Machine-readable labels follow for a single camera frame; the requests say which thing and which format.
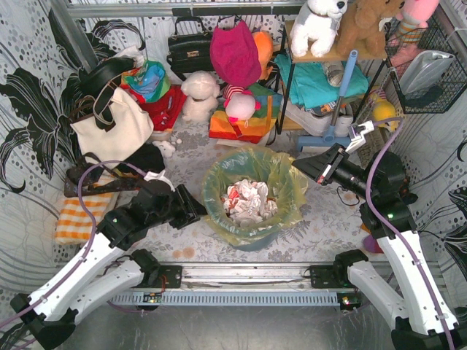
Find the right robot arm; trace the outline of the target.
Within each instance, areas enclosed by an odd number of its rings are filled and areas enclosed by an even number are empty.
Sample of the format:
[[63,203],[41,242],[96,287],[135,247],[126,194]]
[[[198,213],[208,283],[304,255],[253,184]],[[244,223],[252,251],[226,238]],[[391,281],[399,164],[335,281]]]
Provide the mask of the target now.
[[340,285],[359,289],[391,330],[395,349],[465,349],[466,327],[442,297],[422,251],[420,236],[400,189],[406,178],[401,159],[390,151],[375,154],[367,168],[349,160],[342,145],[293,161],[316,183],[333,182],[364,202],[360,217],[390,263],[395,291],[359,249],[336,255],[333,274]]

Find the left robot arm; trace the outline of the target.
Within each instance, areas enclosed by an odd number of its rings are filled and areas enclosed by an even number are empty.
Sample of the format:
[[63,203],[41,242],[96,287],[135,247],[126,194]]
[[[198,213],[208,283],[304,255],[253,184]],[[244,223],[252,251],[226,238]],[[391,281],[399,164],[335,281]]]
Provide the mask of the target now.
[[183,184],[174,187],[164,178],[141,181],[138,194],[107,212],[94,237],[51,280],[29,295],[16,295],[10,305],[43,349],[55,349],[90,312],[120,292],[166,283],[161,264],[147,249],[132,252],[111,273],[99,276],[100,271],[149,229],[169,224],[180,230],[206,213]]

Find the yellow trash bag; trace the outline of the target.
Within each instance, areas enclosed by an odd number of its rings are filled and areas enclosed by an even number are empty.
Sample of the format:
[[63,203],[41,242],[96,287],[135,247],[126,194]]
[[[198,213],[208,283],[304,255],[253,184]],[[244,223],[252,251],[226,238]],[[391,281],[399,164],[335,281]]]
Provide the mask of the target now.
[[308,184],[286,153],[234,149],[213,164],[202,182],[207,223],[233,248],[258,251],[303,219]]

